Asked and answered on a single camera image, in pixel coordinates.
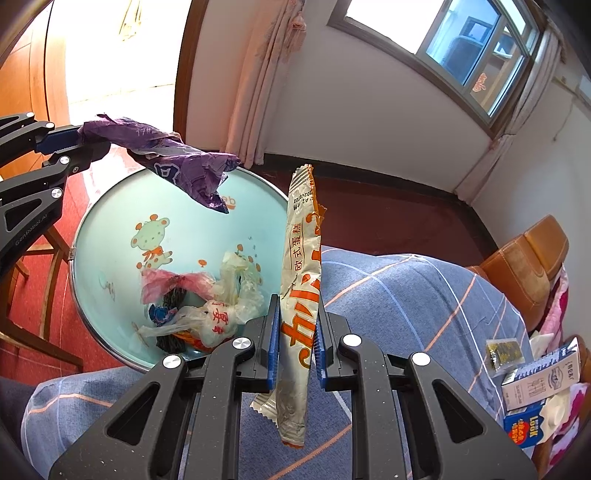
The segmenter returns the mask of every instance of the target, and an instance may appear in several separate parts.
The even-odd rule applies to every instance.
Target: box
[[[507,374],[501,384],[507,410],[551,397],[579,382],[579,375],[579,344],[574,338],[568,345]]]
[[[544,438],[544,417],[540,416],[540,412],[545,404],[546,399],[543,399],[527,407],[507,412],[504,420],[505,431],[521,448],[537,445]]]

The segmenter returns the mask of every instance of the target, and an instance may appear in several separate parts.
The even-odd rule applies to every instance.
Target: snack wrapper
[[[259,394],[254,410],[273,420],[286,445],[301,448],[306,435],[308,380],[320,302],[320,224],[312,166],[291,179],[281,273],[281,328],[277,387]]]

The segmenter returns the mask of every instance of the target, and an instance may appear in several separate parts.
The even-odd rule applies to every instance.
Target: blue box
[[[544,417],[540,415],[546,398],[524,408],[510,410],[504,420],[505,431],[521,448],[537,445],[544,438]]]

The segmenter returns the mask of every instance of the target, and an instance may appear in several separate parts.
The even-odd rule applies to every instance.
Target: orange stripe
[[[308,317],[312,316],[312,312],[310,310],[308,310],[305,305],[302,305],[299,301],[297,301],[295,303],[295,307],[294,310],[297,310],[298,312],[302,312],[304,314],[306,314]]]
[[[320,301],[320,295],[318,295],[317,293],[314,293],[313,291],[306,291],[306,290],[292,290],[290,292],[290,297],[296,298],[296,299],[311,300],[316,303],[318,303]]]
[[[431,349],[431,347],[435,344],[435,342],[437,342],[437,339],[441,336],[441,334],[445,331],[445,329],[447,328],[447,326],[452,322],[453,318],[457,315],[457,313],[460,310],[460,307],[464,303],[464,300],[466,300],[466,297],[468,296],[468,293],[472,289],[472,286],[474,285],[474,280],[475,279],[476,279],[476,274],[474,274],[474,276],[472,277],[472,281],[470,282],[470,285],[468,285],[468,289],[466,290],[466,293],[464,294],[464,296],[460,300],[460,303],[457,304],[456,309],[449,316],[449,318],[447,319],[447,322],[443,325],[443,327],[441,327],[439,329],[439,331],[437,332],[437,335],[435,336],[435,338],[433,340],[431,340],[431,342],[429,343],[429,345],[427,345],[427,348],[425,348],[425,351],[426,352],[428,352]]]
[[[505,304],[503,305],[503,313],[501,313],[501,318],[499,318],[499,324],[496,326],[495,334],[492,336],[493,340],[496,338],[496,334],[499,332],[499,327],[501,326],[501,322],[503,320],[503,317],[505,316],[505,309],[506,308],[507,308],[507,297],[505,297]],[[470,388],[468,388],[468,393],[470,393],[472,391],[472,388],[474,388],[474,385],[476,384],[476,380],[478,379],[478,377],[482,373],[482,367],[484,367],[484,364],[480,365],[480,370],[474,376],[474,380],[472,380],[472,384],[470,385]]]
[[[281,478],[282,476],[292,472],[293,470],[295,470],[299,466],[303,465],[304,463],[308,462],[309,460],[312,460],[316,455],[318,455],[319,453],[322,453],[324,450],[326,450],[332,444],[336,443],[343,435],[345,435],[351,429],[351,427],[352,427],[351,424],[347,425],[343,430],[341,430],[339,433],[337,433],[328,442],[320,445],[316,450],[314,450],[313,452],[310,452],[305,457],[300,458],[297,462],[292,463],[289,467],[286,467],[283,470],[277,472],[275,475],[269,477],[269,480],[277,480],[278,478]]]
[[[46,411],[49,407],[51,407],[56,401],[58,401],[61,398],[78,398],[80,400],[85,400],[85,401],[88,401],[90,403],[95,403],[97,405],[102,405],[103,407],[107,407],[107,408],[113,405],[112,403],[109,403],[107,401],[97,400],[96,398],[87,397],[86,395],[81,395],[79,393],[69,393],[69,394],[58,395],[56,398],[52,399],[44,407],[42,407],[42,408],[34,408],[33,410],[30,410],[29,411],[29,414],[43,413],[44,411]]]
[[[372,274],[368,275],[365,278],[362,278],[361,280],[356,281],[355,283],[349,285],[347,288],[345,288],[344,290],[341,290],[340,292],[338,292],[332,299],[330,299],[328,302],[326,302],[324,304],[325,307],[327,307],[328,305],[330,305],[331,303],[333,303],[335,300],[339,299],[342,295],[344,295],[345,293],[347,293],[348,291],[353,290],[355,287],[359,287],[362,283],[367,282],[370,278],[372,278],[373,276],[389,269],[392,268],[396,265],[400,265],[401,263],[404,262],[408,262],[411,258],[413,257],[408,257],[405,260],[401,260],[400,262],[396,262],[396,263],[392,263],[390,265],[386,265],[384,268],[380,268],[379,270],[376,270],[375,272],[373,272]]]

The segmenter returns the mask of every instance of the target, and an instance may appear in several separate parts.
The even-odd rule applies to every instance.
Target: purple plastic bag
[[[217,188],[240,163],[236,155],[207,153],[185,145],[178,134],[129,118],[111,119],[100,113],[99,120],[84,122],[78,133],[82,142],[109,140],[128,149],[140,165],[168,180],[207,208],[228,213]]]

